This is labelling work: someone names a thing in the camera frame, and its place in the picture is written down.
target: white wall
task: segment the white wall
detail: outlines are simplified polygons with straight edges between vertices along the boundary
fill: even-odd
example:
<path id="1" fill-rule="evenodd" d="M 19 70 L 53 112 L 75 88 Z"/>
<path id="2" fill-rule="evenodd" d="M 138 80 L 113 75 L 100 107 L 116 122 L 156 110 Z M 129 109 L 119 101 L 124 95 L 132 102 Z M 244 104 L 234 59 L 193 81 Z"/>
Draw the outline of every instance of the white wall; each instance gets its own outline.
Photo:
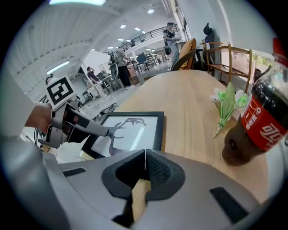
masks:
<path id="1" fill-rule="evenodd" d="M 85 99 L 82 94 L 87 90 L 87 88 L 84 85 L 82 78 L 81 77 L 75 78 L 75 80 L 72 81 L 72 85 L 74 86 L 75 92 L 77 93 L 78 97 L 80 97 L 80 101 L 84 103 Z"/>
<path id="2" fill-rule="evenodd" d="M 198 47 L 206 36 L 203 28 L 209 23 L 221 42 L 272 53 L 272 38 L 276 34 L 247 1 L 178 0 L 178 3 Z"/>
<path id="3" fill-rule="evenodd" d="M 98 51 L 90 51 L 87 57 L 82 61 L 82 69 L 87 75 L 87 67 L 92 67 L 94 69 L 94 74 L 97 75 L 101 71 L 98 67 L 99 64 L 109 61 L 110 56 L 106 53 L 101 53 Z"/>

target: coca-cola bottle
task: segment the coca-cola bottle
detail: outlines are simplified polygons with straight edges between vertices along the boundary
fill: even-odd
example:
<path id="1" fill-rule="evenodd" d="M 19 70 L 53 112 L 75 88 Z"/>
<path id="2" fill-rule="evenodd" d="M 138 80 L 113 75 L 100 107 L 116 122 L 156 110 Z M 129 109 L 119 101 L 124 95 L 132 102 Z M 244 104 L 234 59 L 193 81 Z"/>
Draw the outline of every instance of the coca-cola bottle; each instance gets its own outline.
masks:
<path id="1" fill-rule="evenodd" d="M 253 86 L 246 108 L 225 137 L 222 157 L 229 165 L 248 163 L 267 152 L 288 130 L 288 59 L 273 39 L 274 64 Z"/>

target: ceiling light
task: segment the ceiling light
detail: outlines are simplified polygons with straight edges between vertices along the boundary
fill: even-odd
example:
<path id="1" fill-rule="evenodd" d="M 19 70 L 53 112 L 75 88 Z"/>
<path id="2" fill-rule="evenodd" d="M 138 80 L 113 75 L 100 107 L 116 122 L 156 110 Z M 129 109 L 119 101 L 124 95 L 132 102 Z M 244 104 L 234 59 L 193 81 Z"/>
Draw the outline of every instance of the ceiling light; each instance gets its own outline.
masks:
<path id="1" fill-rule="evenodd" d="M 62 64 L 54 67 L 53 69 L 49 70 L 49 71 L 47 72 L 47 74 L 49 75 L 49 74 L 53 73 L 54 71 L 62 68 L 63 66 L 68 65 L 69 63 L 70 63 L 69 61 L 66 61 L 66 62 L 64 62 L 64 63 L 62 63 Z"/>
<path id="2" fill-rule="evenodd" d="M 150 10 L 147 11 L 147 13 L 152 14 L 152 13 L 154 13 L 154 10 L 150 9 Z"/>
<path id="3" fill-rule="evenodd" d="M 49 4 L 60 4 L 60 3 L 88 3 L 93 5 L 103 5 L 106 0 L 50 0 Z"/>

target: shelf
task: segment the shelf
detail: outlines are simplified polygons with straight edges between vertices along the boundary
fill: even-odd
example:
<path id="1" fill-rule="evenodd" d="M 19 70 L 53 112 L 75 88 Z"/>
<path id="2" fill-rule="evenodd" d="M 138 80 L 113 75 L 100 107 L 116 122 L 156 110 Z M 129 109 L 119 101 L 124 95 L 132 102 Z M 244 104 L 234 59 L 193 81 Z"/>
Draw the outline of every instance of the shelf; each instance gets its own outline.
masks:
<path id="1" fill-rule="evenodd" d="M 213 69 L 216 69 L 222 73 L 225 73 L 225 74 L 229 74 L 229 66 L 226 66 L 226 65 L 212 65 L 212 64 L 209 64 L 208 65 L 209 67 L 213 68 Z M 232 71 L 231 71 L 231 75 L 234 75 L 234 76 L 241 76 L 241 77 L 246 77 L 248 78 L 248 74 L 245 74 L 235 68 L 232 68 Z"/>
<path id="2" fill-rule="evenodd" d="M 220 47 L 217 47 L 217 48 L 208 49 L 207 52 L 229 52 L 229 49 L 228 49 L 227 45 L 224 45 L 224 46 L 220 46 Z M 249 54 L 249 50 L 240 49 L 240 48 L 237 48 L 237 47 L 231 47 L 231 52 Z"/>

